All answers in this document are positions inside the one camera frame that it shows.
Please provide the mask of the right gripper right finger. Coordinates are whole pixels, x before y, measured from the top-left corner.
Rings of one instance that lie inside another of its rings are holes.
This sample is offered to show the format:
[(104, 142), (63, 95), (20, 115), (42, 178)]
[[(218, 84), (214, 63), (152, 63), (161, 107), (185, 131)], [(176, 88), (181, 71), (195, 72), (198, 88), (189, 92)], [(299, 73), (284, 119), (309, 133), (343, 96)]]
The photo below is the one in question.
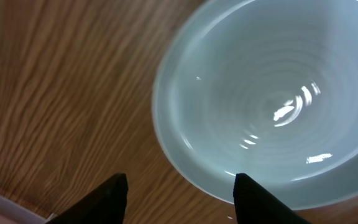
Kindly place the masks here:
[(236, 175), (233, 198), (238, 224), (309, 224), (245, 173)]

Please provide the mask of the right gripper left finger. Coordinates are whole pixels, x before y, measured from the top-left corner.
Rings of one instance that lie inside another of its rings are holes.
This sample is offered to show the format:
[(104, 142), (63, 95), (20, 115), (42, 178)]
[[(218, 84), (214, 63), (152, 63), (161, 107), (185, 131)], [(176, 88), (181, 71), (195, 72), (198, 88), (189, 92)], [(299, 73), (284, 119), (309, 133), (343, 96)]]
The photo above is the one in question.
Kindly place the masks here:
[(123, 224), (129, 186), (118, 173), (82, 198), (48, 224)]

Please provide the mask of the light blue plate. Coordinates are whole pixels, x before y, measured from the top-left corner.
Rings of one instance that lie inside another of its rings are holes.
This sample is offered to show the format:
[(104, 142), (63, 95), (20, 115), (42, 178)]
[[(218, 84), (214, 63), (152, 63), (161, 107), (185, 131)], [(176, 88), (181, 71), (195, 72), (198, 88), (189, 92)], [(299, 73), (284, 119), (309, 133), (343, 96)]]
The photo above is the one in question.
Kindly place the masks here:
[(358, 0), (206, 1), (152, 97), (174, 168), (233, 203), (245, 173), (294, 210), (358, 195)]

